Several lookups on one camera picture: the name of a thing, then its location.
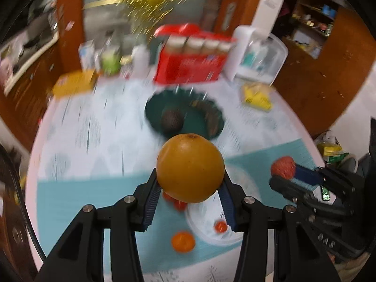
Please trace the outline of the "red lychee fruit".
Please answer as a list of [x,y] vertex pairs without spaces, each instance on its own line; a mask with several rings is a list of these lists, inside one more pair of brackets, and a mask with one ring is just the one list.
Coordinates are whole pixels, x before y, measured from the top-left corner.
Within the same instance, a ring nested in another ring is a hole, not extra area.
[[272,176],[280,176],[284,179],[291,180],[296,173],[296,164],[290,156],[280,157],[271,165],[270,172]]

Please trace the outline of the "orange tangerine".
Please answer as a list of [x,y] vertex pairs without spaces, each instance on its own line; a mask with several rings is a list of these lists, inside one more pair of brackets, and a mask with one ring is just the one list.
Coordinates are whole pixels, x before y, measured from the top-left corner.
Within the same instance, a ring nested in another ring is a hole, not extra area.
[[176,252],[188,253],[195,248],[196,241],[190,232],[180,231],[172,237],[171,244]]

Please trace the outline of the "large yellow orange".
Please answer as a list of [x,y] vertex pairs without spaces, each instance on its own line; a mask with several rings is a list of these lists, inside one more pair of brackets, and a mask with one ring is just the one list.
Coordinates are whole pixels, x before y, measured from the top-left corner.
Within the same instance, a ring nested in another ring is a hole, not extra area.
[[172,198],[189,204],[212,196],[225,174],[221,152],[197,134],[179,134],[167,140],[156,162],[159,186]]

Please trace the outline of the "small red tomato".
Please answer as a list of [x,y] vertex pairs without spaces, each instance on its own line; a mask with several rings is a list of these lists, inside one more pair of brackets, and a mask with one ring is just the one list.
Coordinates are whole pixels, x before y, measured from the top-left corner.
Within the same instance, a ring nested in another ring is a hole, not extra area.
[[165,191],[163,191],[163,198],[168,202],[175,202],[175,199],[169,196]]
[[186,202],[182,202],[182,201],[179,201],[179,200],[175,200],[173,202],[173,206],[174,208],[179,211],[179,212],[183,212],[185,211],[185,209],[187,208],[187,203]]

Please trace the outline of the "yellow tissue pack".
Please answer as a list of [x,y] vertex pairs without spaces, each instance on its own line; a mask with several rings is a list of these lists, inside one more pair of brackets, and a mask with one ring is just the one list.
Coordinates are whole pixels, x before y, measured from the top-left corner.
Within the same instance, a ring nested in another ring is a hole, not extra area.
[[273,108],[270,94],[275,88],[264,83],[245,83],[240,87],[240,98],[243,104],[247,104],[257,110],[269,112]]

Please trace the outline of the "brown oblong fruit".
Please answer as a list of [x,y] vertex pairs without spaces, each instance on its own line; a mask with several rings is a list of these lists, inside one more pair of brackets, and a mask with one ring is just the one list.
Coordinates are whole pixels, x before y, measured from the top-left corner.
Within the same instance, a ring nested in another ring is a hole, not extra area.
[[206,112],[207,131],[210,138],[213,138],[219,131],[219,113],[216,108],[207,106]]

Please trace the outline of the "patterned white teal tablecloth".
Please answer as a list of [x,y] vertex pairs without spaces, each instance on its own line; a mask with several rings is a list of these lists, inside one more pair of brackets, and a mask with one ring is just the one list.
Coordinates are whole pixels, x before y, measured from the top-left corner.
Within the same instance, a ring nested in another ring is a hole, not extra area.
[[[322,158],[301,122],[280,95],[271,95],[271,112],[240,101],[238,85],[224,79],[187,87],[206,93],[221,108],[225,125],[214,144],[235,183],[250,196],[281,208],[285,199],[269,187],[270,166],[291,156],[313,168]],[[160,91],[149,80],[113,79],[92,92],[53,101],[34,141],[26,185],[27,211],[45,253],[86,204],[115,204],[147,181],[164,138],[145,118],[145,104]],[[218,235],[222,218],[218,196],[177,211],[160,199],[151,226],[136,236],[147,281],[232,281],[241,234]],[[172,237],[190,232],[188,253],[176,252]]]

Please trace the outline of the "white cosmetics storage box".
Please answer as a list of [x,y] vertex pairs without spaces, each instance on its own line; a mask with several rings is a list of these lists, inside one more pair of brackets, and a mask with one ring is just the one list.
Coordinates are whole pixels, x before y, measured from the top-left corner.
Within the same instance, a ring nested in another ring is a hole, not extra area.
[[286,45],[273,34],[245,25],[234,30],[233,38],[236,43],[222,74],[230,81],[236,78],[272,85],[286,61]]

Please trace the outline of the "dark green fruit plate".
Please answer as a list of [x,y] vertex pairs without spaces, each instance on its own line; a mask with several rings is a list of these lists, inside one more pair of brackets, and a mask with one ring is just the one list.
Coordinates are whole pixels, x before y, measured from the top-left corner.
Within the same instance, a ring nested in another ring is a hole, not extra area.
[[[207,131],[207,106],[216,108],[219,113],[219,131],[210,138]],[[174,133],[164,133],[161,128],[161,115],[165,110],[179,110],[184,116],[183,128]],[[211,140],[220,135],[225,125],[225,119],[220,106],[206,93],[187,89],[166,89],[156,92],[145,105],[145,117],[154,131],[166,139],[178,134],[198,134]]]

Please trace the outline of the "dark avocado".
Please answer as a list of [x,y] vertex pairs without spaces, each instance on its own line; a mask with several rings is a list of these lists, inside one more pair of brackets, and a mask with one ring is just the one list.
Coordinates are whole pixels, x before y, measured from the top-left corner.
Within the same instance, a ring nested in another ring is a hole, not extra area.
[[161,115],[161,128],[164,133],[178,132],[183,128],[184,116],[179,110],[165,110]]

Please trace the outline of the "red gift box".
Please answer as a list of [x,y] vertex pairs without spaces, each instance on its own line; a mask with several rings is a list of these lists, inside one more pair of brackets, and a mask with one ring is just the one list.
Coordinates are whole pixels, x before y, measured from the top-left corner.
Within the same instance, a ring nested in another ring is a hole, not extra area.
[[166,37],[154,82],[160,85],[214,82],[236,44],[232,37],[201,30],[193,23],[167,24],[154,32]]

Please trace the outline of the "yellow cardboard box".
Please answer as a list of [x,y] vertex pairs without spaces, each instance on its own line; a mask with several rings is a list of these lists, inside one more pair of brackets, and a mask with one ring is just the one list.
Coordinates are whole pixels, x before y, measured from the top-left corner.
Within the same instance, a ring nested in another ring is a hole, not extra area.
[[62,74],[52,88],[52,94],[56,98],[63,98],[88,92],[94,89],[97,80],[98,74],[95,69]]

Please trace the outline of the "green liquid bottle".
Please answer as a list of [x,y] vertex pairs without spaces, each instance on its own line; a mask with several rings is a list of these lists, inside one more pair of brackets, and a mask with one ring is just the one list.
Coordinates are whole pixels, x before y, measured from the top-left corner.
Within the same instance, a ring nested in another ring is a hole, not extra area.
[[119,47],[105,48],[101,54],[101,66],[107,76],[118,74],[121,69],[121,53]]

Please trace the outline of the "white blue carton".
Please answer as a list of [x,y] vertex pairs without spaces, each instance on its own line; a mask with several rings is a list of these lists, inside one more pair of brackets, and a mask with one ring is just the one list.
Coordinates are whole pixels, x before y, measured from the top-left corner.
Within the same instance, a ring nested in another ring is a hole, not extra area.
[[86,41],[85,43],[80,44],[78,48],[78,55],[80,58],[81,68],[83,70],[95,68],[94,54],[95,47],[93,40]]

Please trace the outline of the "gold door ornament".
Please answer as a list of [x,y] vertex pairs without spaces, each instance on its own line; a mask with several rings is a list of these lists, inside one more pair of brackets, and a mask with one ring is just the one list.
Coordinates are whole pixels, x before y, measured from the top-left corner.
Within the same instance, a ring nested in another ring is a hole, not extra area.
[[185,3],[185,0],[98,0],[85,3],[84,10],[101,6],[122,6],[124,14],[131,24],[133,34],[143,34],[153,37],[158,24],[171,13],[175,6]]

